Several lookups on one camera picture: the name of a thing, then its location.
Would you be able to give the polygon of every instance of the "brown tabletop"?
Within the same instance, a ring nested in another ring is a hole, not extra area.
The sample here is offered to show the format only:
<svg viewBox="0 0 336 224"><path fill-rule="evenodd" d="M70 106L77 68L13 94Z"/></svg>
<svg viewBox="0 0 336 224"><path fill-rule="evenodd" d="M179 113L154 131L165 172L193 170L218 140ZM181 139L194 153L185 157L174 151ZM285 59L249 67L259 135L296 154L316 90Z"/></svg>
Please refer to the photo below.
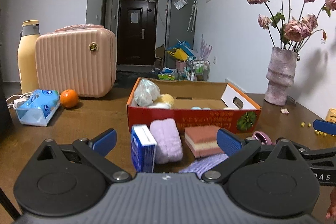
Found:
<svg viewBox="0 0 336 224"><path fill-rule="evenodd" d="M81 99L79 107L75 110L59 109L46 128L21 125L15 112L11 110L13 125L6 135L0 137L0 187L17 208L13 195L15 180L37 147L47 138L53 138L59 144L69 144L77 138L93 138L108 128L114 128L118 133L118 142L107 155L107 159L132 175L135 174L130 159L130 134L126 114L129 93L130 90L114 88L104 98ZM301 122L313 123L319 118L305 107L299 104L286 106L290 114L285 115L280 112L280 107L266 103L263 95L250 94L250 96L263 107L257 130L264 131L272 140L285 137L311 149L336 145L335 137L317 136L313 128L300 127ZM251 134L239 134L239 136L245 138ZM189 148L185 144L183 146L184 158L181 162L156 166L156 171L177 172L194 161ZM330 191L331 187L321 187L320 198L313 211L313 215L323 223L330 204ZM3 224L11 223L11 218L1 206L0 219Z"/></svg>

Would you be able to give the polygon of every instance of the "human hand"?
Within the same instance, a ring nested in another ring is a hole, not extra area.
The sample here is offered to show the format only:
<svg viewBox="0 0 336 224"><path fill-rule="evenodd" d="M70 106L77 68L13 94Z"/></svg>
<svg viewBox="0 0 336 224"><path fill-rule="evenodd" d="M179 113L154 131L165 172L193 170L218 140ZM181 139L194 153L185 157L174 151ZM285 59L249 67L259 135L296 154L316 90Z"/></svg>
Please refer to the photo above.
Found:
<svg viewBox="0 0 336 224"><path fill-rule="evenodd" d="M333 217L336 219L336 187L330 193L330 200L331 204L328 208L327 215L325 216L326 219Z"/></svg>

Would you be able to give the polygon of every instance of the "yellow thermos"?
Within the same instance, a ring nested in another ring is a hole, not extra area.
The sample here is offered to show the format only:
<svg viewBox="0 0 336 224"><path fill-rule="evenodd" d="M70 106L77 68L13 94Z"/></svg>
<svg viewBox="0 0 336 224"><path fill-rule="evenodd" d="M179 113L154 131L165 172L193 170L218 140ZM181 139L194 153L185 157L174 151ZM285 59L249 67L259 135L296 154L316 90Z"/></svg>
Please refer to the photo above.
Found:
<svg viewBox="0 0 336 224"><path fill-rule="evenodd" d="M19 49L17 51L22 94L39 88L35 60L35 44L39 36L38 20L23 22Z"/></svg>

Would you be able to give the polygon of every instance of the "plastic wrapped handle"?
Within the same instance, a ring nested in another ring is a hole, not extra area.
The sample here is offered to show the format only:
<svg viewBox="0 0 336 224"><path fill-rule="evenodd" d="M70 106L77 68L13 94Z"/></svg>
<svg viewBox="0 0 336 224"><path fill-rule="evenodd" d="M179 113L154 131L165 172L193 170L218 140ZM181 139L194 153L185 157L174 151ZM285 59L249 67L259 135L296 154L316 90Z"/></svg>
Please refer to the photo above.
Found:
<svg viewBox="0 0 336 224"><path fill-rule="evenodd" d="M80 30L80 29L104 29L102 25L94 25L94 24L78 24L78 25L71 25L61 29L55 30L55 32L63 32L63 31L71 31L71 30Z"/></svg>

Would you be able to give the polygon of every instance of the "tissue package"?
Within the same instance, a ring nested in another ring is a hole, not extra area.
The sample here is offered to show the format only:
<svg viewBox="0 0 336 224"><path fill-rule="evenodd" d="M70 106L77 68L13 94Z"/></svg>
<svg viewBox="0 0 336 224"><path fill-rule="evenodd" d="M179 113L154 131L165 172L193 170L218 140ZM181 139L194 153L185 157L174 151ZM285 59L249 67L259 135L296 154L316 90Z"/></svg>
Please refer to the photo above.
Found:
<svg viewBox="0 0 336 224"><path fill-rule="evenodd" d="M131 130L131 157L137 172L153 173L157 143L145 124Z"/></svg>
<svg viewBox="0 0 336 224"><path fill-rule="evenodd" d="M60 105L55 90L35 90L31 97L16 109L22 124L46 127Z"/></svg>

